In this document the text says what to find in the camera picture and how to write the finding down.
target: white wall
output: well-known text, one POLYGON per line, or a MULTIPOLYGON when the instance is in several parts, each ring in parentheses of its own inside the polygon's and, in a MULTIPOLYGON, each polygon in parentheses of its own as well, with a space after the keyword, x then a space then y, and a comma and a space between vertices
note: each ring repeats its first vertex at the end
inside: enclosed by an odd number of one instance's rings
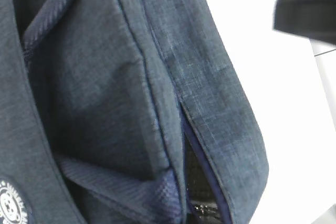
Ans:
POLYGON ((311 224, 336 203, 336 133, 310 41, 272 30, 274 3, 208 0, 269 159, 251 223, 311 224))

